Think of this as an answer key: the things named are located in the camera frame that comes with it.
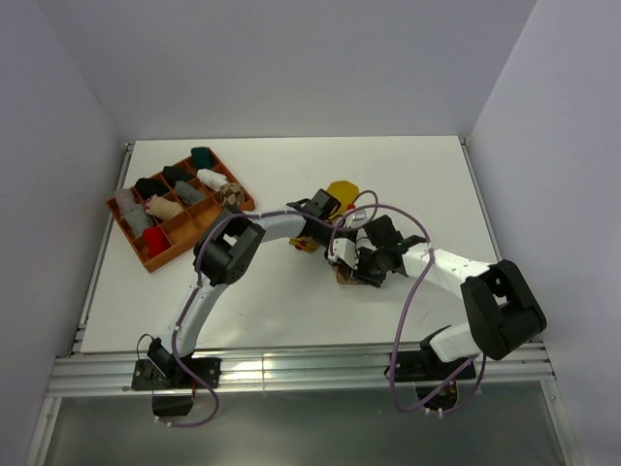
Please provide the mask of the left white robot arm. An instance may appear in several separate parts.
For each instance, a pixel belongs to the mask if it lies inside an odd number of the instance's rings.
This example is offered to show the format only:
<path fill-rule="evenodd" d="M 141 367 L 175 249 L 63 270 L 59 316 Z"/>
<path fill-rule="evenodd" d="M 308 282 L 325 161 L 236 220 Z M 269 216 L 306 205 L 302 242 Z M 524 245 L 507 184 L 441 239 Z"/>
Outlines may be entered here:
<path fill-rule="evenodd" d="M 167 387 L 185 383 L 187 361 L 212 308 L 227 287 L 247 272 L 259 246 L 299 237 L 326 246 L 333 232 L 344 230 L 334 224 L 339 210 L 352 203 L 320 189 L 311 199 L 265 213 L 244 212 L 236 206 L 224 208 L 194 247 L 196 281 L 190 286 L 187 301 L 164 334 L 148 347 L 154 376 Z"/>

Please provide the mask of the orange argyle sock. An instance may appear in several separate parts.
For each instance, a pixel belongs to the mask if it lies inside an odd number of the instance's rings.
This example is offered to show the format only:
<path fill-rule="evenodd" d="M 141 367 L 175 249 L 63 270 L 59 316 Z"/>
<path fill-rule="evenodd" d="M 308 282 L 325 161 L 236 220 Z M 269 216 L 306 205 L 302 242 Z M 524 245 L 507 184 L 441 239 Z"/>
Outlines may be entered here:
<path fill-rule="evenodd" d="M 357 285 L 359 282 L 351 275 L 351 269 L 347 265 L 333 267 L 335 278 L 339 285 Z"/>

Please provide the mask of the brown argyle sock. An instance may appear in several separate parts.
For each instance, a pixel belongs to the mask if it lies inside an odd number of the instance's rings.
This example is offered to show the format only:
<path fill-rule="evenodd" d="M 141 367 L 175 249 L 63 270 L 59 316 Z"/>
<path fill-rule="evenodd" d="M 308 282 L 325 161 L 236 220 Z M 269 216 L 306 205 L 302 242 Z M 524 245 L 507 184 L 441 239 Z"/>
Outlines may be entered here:
<path fill-rule="evenodd" d="M 240 207 L 245 202 L 245 192 L 239 183 L 221 183 L 216 192 L 218 203 L 222 208 Z"/>

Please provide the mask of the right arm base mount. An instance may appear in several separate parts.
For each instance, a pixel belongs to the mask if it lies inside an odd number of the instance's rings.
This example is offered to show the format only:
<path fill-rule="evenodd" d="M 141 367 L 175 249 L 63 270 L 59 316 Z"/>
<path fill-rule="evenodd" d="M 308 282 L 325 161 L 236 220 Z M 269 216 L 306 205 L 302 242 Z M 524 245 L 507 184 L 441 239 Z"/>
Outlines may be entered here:
<path fill-rule="evenodd" d="M 473 359 L 462 357 L 451 362 L 442 362 L 430 349 L 399 351 L 394 375 L 391 367 L 387 366 L 384 369 L 384 377 L 390 379 L 393 375 L 395 383 L 441 383 L 466 362 L 468 365 L 459 374 L 450 378 L 448 384 L 423 405 L 430 411 L 446 411 L 457 407 L 459 399 L 457 382 L 475 379 L 476 369 Z"/>

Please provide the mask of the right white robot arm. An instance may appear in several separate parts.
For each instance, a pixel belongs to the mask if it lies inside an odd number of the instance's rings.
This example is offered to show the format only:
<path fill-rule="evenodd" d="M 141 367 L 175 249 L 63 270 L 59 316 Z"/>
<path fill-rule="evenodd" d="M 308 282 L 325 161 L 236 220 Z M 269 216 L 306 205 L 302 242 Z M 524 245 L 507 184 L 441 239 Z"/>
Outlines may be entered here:
<path fill-rule="evenodd" d="M 357 281 L 379 287 L 387 274 L 399 274 L 463 302 L 465 323 L 449 324 L 420 344 L 420 367 L 428 377 L 441 378 L 454 361 L 479 354 L 501 360 L 546 329 L 547 319 L 515 263 L 489 264 L 432 249 L 423 237 L 404 237 L 389 216 L 373 220 L 364 231 L 372 246 L 358 252 Z"/>

